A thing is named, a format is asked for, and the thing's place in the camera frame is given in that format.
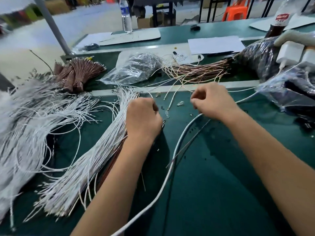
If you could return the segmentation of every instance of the dark liquid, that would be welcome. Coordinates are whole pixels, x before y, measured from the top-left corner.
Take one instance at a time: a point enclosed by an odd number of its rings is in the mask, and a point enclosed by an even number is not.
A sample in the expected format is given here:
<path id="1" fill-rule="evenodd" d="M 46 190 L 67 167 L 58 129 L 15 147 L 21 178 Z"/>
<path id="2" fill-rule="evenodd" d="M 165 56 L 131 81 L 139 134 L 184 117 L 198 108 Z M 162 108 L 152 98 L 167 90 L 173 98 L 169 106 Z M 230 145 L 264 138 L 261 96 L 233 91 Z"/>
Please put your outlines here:
<path id="1" fill-rule="evenodd" d="M 283 30 L 284 30 L 284 28 L 285 28 L 285 26 L 273 26 L 273 25 L 270 25 L 270 29 L 267 32 L 265 38 L 281 35 Z"/>

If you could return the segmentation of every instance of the stool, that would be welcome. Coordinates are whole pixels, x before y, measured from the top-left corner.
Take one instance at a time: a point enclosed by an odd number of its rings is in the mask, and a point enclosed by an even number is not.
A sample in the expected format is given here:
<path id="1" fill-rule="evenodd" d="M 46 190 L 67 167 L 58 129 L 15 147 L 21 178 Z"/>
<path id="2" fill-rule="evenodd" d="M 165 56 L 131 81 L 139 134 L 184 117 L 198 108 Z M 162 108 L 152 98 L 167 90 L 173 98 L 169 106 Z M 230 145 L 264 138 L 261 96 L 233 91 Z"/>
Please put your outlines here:
<path id="1" fill-rule="evenodd" d="M 222 18 L 222 21 L 234 21 L 240 19 L 246 19 L 248 7 L 250 5 L 250 0 L 243 0 L 240 4 L 236 2 L 231 6 L 227 7 Z"/>
<path id="2" fill-rule="evenodd" d="M 116 2 L 115 0 L 106 0 L 107 3 L 114 3 Z"/>

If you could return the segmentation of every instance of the blue bottle label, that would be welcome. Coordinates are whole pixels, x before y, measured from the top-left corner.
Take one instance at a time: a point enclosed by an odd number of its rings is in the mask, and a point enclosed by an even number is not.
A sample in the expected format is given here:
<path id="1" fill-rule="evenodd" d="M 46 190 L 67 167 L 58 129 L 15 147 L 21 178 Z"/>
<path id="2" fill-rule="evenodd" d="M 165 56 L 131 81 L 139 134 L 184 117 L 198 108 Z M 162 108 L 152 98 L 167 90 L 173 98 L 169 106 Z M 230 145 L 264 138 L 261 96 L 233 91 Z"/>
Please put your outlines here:
<path id="1" fill-rule="evenodd" d="M 120 8 L 122 15 L 128 15 L 129 14 L 129 7 L 121 7 Z"/>

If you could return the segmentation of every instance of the white floor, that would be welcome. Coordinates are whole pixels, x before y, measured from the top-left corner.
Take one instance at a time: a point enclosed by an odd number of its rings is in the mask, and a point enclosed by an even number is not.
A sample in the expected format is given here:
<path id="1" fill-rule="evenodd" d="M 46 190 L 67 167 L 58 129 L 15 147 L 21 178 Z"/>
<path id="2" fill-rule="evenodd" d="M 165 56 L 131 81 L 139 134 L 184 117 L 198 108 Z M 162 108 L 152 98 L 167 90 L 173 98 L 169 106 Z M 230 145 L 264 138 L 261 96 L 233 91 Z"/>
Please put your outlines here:
<path id="1" fill-rule="evenodd" d="M 281 1 L 275 0 L 269 16 L 275 14 Z M 184 19 L 191 19 L 199 15 L 199 5 L 199 3 L 184 2 L 183 7 L 180 5 L 175 7 L 177 10 L 176 24 L 182 23 Z M 261 17 L 265 5 L 266 2 L 255 2 L 250 18 Z M 221 21 L 225 8 L 217 9 L 215 21 Z M 202 22 L 206 21 L 207 14 L 208 9 L 203 9 Z M 150 15 L 152 15 L 152 7 L 146 7 L 146 16 L 149 17 Z M 72 46 L 85 34 L 123 29 L 117 3 L 78 7 L 70 13 L 56 15 L 53 18 L 69 46 Z M 0 72 L 10 81 L 14 80 L 13 84 L 18 84 L 23 79 L 28 78 L 28 73 L 33 68 L 39 72 L 49 70 L 42 61 L 30 53 L 29 49 L 44 59 L 51 67 L 53 67 L 55 60 L 61 61 L 60 55 L 63 55 L 61 47 L 44 19 L 15 29 L 0 39 Z"/>

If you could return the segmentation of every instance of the bottle label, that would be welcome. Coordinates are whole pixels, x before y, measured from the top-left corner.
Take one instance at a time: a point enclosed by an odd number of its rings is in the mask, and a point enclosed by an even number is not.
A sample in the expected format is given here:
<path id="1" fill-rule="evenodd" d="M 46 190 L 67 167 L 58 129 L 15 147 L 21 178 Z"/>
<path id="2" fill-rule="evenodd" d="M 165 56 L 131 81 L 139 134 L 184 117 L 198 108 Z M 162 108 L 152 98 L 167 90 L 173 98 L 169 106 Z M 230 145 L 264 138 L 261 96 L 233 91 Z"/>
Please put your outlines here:
<path id="1" fill-rule="evenodd" d="M 121 7 L 120 11 L 122 15 L 129 15 L 129 7 Z"/>
<path id="2" fill-rule="evenodd" d="M 273 22 L 273 26 L 287 26 L 289 24 L 290 21 L 290 14 L 276 14 L 276 18 Z"/>

